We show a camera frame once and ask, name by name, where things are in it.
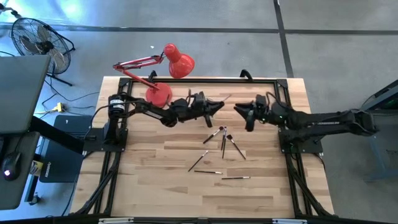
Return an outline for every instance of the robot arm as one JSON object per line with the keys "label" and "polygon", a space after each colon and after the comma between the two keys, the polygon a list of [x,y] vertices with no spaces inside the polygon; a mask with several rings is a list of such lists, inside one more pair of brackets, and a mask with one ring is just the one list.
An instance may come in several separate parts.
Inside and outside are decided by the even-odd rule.
{"label": "robot arm", "polygon": [[305,141],[314,136],[339,133],[371,136],[377,132],[373,116],[360,110],[307,114],[295,111],[287,104],[278,101],[270,107],[269,100],[261,95],[257,95],[256,100],[250,103],[235,104],[234,109],[246,120],[247,131],[253,131],[255,120],[263,124],[287,127],[288,129],[281,130],[286,142]]}
{"label": "robot arm", "polygon": [[[108,98],[108,101],[110,105],[114,104],[108,109],[110,119],[128,118],[136,113],[143,113],[158,119],[167,127],[174,127],[178,121],[183,123],[203,116],[210,128],[212,127],[210,116],[213,116],[224,106],[223,101],[207,100],[202,91],[194,95],[189,94],[187,99],[180,98],[171,102],[166,110],[146,102],[143,98],[135,98],[126,94],[112,95]],[[131,103],[135,108],[131,111],[125,111],[123,103]]]}

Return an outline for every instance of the wooden tabletop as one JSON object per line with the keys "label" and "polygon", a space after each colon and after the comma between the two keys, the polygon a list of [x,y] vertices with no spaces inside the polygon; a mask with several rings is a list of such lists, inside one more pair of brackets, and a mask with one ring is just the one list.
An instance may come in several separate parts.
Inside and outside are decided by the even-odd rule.
{"label": "wooden tabletop", "polygon": [[[97,107],[108,104],[108,96],[117,93],[120,77],[104,77]],[[296,110],[309,113],[307,93],[301,78],[289,78],[289,93]],[[256,94],[273,92],[268,84],[169,83],[173,100],[204,91],[218,101],[232,96],[212,118],[178,123],[173,128],[160,121],[136,114],[128,119],[129,136],[122,153],[114,195],[114,217],[293,217],[292,199],[284,155],[280,153],[277,128],[256,123],[254,131],[244,130],[245,121],[233,109],[235,103],[252,101]],[[147,87],[135,83],[135,97],[145,98]],[[107,110],[100,111],[94,127],[107,122]],[[219,126],[227,126],[244,160],[227,140],[224,159],[220,151],[222,133],[206,144],[202,142]],[[206,151],[209,153],[193,170],[220,171],[223,174],[187,172]],[[95,152],[83,161],[71,212],[89,199],[100,179],[103,152]],[[307,184],[326,210],[333,213],[325,172],[319,158],[303,154]],[[250,179],[221,180],[222,177],[251,176]]]}

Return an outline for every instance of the red lamp arm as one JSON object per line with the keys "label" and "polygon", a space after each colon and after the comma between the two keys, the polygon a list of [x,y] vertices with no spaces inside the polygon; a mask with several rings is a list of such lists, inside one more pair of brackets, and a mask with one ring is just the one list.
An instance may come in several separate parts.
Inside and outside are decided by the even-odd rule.
{"label": "red lamp arm", "polygon": [[138,81],[138,82],[140,82],[142,84],[145,84],[145,85],[147,85],[147,86],[149,86],[151,88],[159,90],[159,88],[156,87],[156,85],[154,85],[153,83],[147,82],[144,79],[136,76],[135,74],[128,72],[127,70],[133,69],[133,68],[141,68],[141,67],[145,67],[145,66],[149,66],[149,65],[155,65],[155,64],[158,64],[158,63],[162,63],[163,58],[164,58],[164,55],[162,53],[160,56],[159,55],[154,55],[154,56],[151,56],[151,57],[135,59],[135,60],[131,60],[131,61],[128,61],[128,62],[117,63],[116,65],[113,65],[113,69],[115,69],[115,70],[117,70],[117,71],[119,71],[119,72],[121,72],[121,73],[123,73],[123,74],[125,74],[125,75],[127,75],[127,76],[129,76],[129,77],[131,77],[133,79],[135,79],[135,81]]}
{"label": "red lamp arm", "polygon": [[142,83],[144,85],[147,85],[147,86],[149,86],[151,88],[154,88],[156,90],[159,90],[159,88],[156,85],[154,85],[153,83],[145,81],[144,79],[138,77],[137,75],[135,75],[133,73],[130,73],[130,72],[126,71],[125,69],[121,68],[121,67],[118,67],[118,65],[113,65],[113,68],[116,71],[119,71],[119,72],[121,72],[121,73],[123,73],[123,74],[125,74],[125,75],[127,75],[127,76],[129,76],[129,77],[131,77],[133,79],[135,79],[135,81],[137,81],[137,82],[140,82],[140,83]]}

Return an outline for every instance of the desk lamp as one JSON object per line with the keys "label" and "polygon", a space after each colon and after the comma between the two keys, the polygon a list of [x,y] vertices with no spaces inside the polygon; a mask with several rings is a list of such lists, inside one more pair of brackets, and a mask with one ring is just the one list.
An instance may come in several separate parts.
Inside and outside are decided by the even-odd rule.
{"label": "desk lamp", "polygon": [[165,56],[170,61],[169,72],[173,78],[186,77],[190,72],[192,72],[195,66],[195,61],[190,56],[181,54],[174,44],[166,44],[161,55],[140,58],[129,62],[119,62],[116,65],[113,65],[113,69],[135,79],[142,84],[147,85],[149,88],[146,91],[146,100],[153,105],[162,108],[169,103],[172,98],[172,91],[170,87],[165,83],[153,83],[150,80],[144,80],[128,72],[127,70],[160,64],[163,62]]}

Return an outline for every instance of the concrete floor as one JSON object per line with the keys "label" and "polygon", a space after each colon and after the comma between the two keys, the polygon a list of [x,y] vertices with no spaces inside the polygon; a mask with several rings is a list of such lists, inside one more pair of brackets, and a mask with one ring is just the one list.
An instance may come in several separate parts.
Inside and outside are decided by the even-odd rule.
{"label": "concrete floor", "polygon": [[[24,17],[51,25],[95,27],[205,27],[277,29],[272,0],[118,0],[62,1],[8,0]],[[394,0],[280,0],[286,29],[396,30],[398,2]],[[1,22],[13,22],[9,12]],[[54,82],[67,98],[98,91],[102,77],[120,75],[116,62],[159,54],[167,42],[177,44],[196,61],[194,76],[236,77],[242,68],[254,77],[286,77],[279,34],[221,34],[183,32],[60,32],[76,45],[72,64],[60,78],[75,84]],[[304,78],[314,113],[360,107],[374,92],[397,79],[396,35],[287,35],[294,77]],[[8,30],[0,30],[0,50],[17,54]],[[137,70],[148,75],[154,69],[168,74],[167,66]],[[51,95],[45,85],[39,102]],[[89,96],[69,106],[91,106]],[[65,102],[55,97],[53,106]],[[93,114],[93,109],[73,110]],[[44,118],[52,124],[54,114]],[[397,222],[398,179],[365,183],[375,162],[365,138],[350,134],[322,140],[326,175],[333,206],[345,218]],[[43,203],[1,211],[0,220],[61,215],[72,184],[39,184]]]}

